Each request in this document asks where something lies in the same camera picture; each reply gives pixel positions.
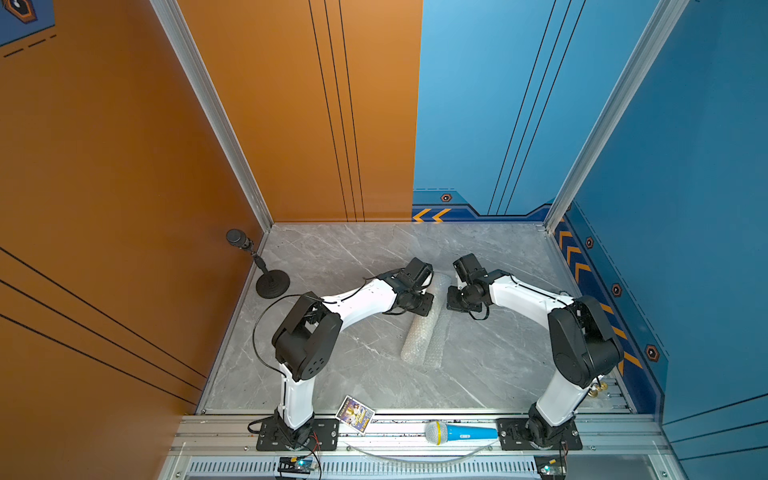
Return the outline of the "clear bubble wrap sheet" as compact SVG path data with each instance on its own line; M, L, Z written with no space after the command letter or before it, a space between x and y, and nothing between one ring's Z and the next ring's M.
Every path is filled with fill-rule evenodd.
M434 295L432 307L426 317L415 315L405 338L400 357L407 364L426 369L439 369L442 365L448 336L448 288L452 278L442 272L435 273L427 292Z

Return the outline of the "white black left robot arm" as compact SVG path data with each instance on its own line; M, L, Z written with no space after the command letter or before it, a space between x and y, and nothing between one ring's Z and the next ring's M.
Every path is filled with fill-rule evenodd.
M427 316L434 300L428 291L433 274L431 264L414 258L349 292L298 296L272 337L283 376L276 414L288 430L298 431L313 419L315 377L330 360L340 333L375 315Z

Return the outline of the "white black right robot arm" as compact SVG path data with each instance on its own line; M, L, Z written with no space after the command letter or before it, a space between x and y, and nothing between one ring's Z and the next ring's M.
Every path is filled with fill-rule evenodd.
M473 254L453 262L458 284L448 290L447 307L474 317L492 306L514 311L546 328L555 374L532 405L531 433L556 431L575 417L592 386L624 359L624 348L601 303L525 283L503 270L488 271Z

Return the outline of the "black desk microphone on stand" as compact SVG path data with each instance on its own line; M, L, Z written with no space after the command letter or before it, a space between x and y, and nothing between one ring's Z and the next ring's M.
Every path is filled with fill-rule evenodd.
M276 299L287 292L290 286L289 275L282 270L269 269L264 259L258 254L254 242L244 231L230 229L226 232L226 240L231 246L247 252L261 272L255 286L256 293L260 297Z

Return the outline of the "blue toy microphone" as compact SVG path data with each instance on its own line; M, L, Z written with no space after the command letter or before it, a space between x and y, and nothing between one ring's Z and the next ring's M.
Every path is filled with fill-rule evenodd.
M434 421L426 424L424 436L430 444L444 445L453 441L496 440L498 432L495 428L472 427L458 423Z

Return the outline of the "colourful picture card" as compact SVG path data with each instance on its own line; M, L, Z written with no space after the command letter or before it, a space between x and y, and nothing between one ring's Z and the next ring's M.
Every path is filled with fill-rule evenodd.
M350 395L346 395L335 418L343 424L351 427L359 434L364 434L374 419L376 412Z

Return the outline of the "small brass bell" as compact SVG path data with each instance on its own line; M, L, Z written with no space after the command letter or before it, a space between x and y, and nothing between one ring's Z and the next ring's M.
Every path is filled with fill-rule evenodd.
M598 380L595 381L588 389L588 396L592 398L597 398L601 392L604 392L608 388L607 383Z

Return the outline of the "green circuit board right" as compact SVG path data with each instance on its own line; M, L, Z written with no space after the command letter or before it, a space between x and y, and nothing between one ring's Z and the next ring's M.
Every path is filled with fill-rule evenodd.
M536 471L542 480L564 480L567 465L560 457L534 456Z

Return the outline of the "green circuit board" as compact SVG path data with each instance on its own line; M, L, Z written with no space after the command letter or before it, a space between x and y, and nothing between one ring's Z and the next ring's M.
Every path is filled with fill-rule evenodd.
M567 465L560 457L534 456L536 471L542 480L564 480Z
M317 470L315 460L310 457L281 456L278 459L276 473L279 478L308 477Z

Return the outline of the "green circuit board left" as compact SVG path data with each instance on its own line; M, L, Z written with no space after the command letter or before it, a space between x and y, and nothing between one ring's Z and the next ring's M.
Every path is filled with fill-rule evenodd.
M278 459L276 473L279 478L308 477L317 470L315 460L310 457L281 456Z

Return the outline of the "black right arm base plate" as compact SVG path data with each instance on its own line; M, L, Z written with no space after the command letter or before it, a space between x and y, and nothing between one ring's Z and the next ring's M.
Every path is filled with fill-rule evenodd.
M496 428L504 451L583 449L574 419L553 427L538 417L499 418L496 420Z

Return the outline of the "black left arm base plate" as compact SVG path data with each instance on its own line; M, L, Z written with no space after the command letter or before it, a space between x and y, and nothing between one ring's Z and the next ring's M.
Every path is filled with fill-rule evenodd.
M335 451L338 446L337 419L312 417L303 426L291 429L277 415L260 421L256 436L258 451Z

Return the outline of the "aluminium front rail frame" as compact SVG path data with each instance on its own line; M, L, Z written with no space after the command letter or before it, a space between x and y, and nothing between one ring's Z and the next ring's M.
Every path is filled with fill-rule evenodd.
M339 425L335 451L258 451L261 412L189 416L181 421L159 473L161 479L541 479L534 456L562 458L565 479L683 479L685 473L661 428L648 415L580 413L580 451L504 451L496 440L430 444L427 423L496 428L495 410L384 410L364 434ZM279 478L281 456L310 457L308 477Z

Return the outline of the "aluminium corner post right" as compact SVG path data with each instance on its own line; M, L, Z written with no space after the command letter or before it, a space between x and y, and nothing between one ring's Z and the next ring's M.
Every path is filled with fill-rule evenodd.
M555 233L688 4L663 0L655 7L543 222L548 235Z

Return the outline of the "aluminium corner post left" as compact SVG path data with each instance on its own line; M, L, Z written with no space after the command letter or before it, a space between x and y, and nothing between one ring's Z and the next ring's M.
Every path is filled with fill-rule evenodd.
M263 232L274 220L183 15L172 0L150 0L156 17Z

